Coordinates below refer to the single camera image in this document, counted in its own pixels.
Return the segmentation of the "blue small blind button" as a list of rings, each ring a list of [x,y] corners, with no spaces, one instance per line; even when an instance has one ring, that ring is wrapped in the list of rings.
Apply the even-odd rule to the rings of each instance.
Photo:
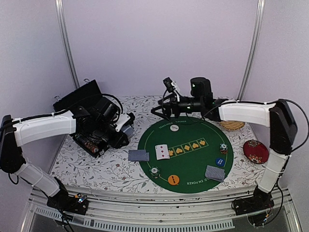
[[[223,158],[217,158],[217,159],[215,160],[215,163],[216,163],[216,165],[219,166],[219,167],[224,167],[224,166],[225,166],[225,159],[223,159]]]

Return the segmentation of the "orange big blind button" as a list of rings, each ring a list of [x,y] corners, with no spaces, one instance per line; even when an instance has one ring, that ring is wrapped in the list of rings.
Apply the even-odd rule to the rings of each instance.
[[[172,186],[178,185],[180,182],[180,179],[177,175],[172,174],[168,177],[168,183]]]

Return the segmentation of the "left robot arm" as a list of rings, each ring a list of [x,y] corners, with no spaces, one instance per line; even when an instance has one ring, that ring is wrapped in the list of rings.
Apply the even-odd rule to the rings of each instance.
[[[70,135],[73,140],[93,157],[99,157],[110,147],[119,149],[129,143],[125,130],[134,123],[133,113],[125,114],[121,104],[115,105],[108,94],[90,107],[82,100],[58,112],[26,118],[6,115],[0,127],[0,168],[39,188],[62,210],[72,205],[72,200],[60,180],[51,177],[41,168],[23,157],[22,146],[33,141]]]

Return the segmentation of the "white dealer button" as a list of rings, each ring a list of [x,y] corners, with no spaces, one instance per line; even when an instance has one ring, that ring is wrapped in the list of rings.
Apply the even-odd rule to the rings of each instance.
[[[176,132],[176,131],[178,131],[178,130],[179,130],[179,126],[178,126],[178,125],[173,124],[173,125],[171,125],[171,126],[170,126],[170,130],[171,130],[172,132]]]

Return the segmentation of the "three of diamonds card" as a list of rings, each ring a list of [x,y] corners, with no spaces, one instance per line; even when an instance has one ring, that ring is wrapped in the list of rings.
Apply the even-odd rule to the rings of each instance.
[[[157,160],[167,160],[170,159],[168,146],[166,144],[155,146],[155,155]]]

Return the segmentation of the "grey card stack holder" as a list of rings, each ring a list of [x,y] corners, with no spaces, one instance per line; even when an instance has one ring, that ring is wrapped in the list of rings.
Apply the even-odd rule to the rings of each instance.
[[[128,137],[128,139],[131,139],[134,136],[134,129],[130,126],[123,126],[122,132]]]

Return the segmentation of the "blue backed playing card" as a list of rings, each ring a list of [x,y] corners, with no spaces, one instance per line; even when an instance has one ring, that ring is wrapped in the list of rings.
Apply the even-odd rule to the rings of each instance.
[[[150,155],[149,152],[145,153],[145,161],[149,161],[150,160]]]

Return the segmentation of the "multicolour poker chip stack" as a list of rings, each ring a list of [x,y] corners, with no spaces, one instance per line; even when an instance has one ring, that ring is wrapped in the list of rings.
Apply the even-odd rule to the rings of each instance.
[[[228,154],[228,145],[224,144],[224,143],[220,144],[219,151],[220,151],[221,154],[227,155]]]

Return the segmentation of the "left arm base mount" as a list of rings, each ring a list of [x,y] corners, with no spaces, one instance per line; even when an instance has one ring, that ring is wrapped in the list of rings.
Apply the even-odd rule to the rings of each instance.
[[[70,196],[67,192],[60,191],[55,196],[49,197],[47,206],[60,211],[71,212],[79,215],[86,215],[89,201],[87,196],[77,193]]]

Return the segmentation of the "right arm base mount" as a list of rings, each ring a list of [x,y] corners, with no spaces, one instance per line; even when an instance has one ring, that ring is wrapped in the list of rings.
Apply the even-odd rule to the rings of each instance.
[[[231,208],[235,211],[236,215],[244,215],[249,213],[258,212],[274,207],[272,196],[268,197],[265,201],[262,197],[251,196],[246,198],[236,198],[231,203]]]

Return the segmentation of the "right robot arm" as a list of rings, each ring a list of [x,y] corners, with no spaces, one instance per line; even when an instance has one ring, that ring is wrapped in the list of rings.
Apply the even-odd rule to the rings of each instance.
[[[181,113],[199,112],[211,121],[241,121],[268,127],[270,129],[269,158],[260,183],[250,199],[254,211],[261,210],[285,171],[289,156],[294,152],[293,143],[298,131],[296,121],[289,107],[290,100],[272,102],[232,101],[214,99],[210,80],[195,77],[190,80],[191,96],[181,96],[176,84],[169,77],[163,81],[168,95],[158,101],[151,113],[169,120]]]

